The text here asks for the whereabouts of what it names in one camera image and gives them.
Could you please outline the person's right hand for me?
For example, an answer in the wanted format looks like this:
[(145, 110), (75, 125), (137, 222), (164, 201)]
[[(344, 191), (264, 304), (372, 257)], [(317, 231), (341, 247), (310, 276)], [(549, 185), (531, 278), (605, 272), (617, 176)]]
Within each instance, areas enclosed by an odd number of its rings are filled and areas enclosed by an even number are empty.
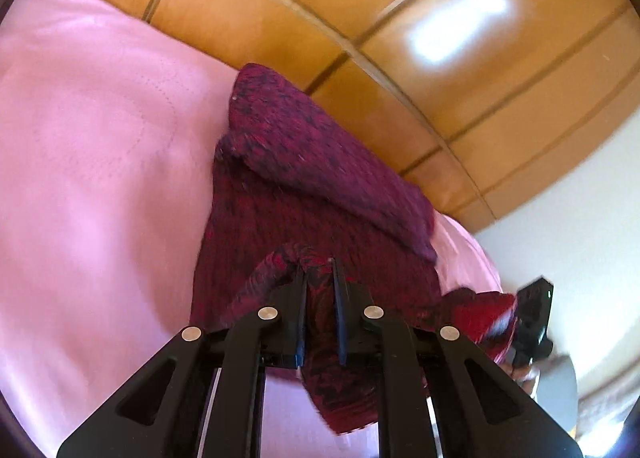
[(508, 363), (501, 363), (500, 368), (530, 397), (537, 394), (540, 371), (534, 365), (514, 367)]

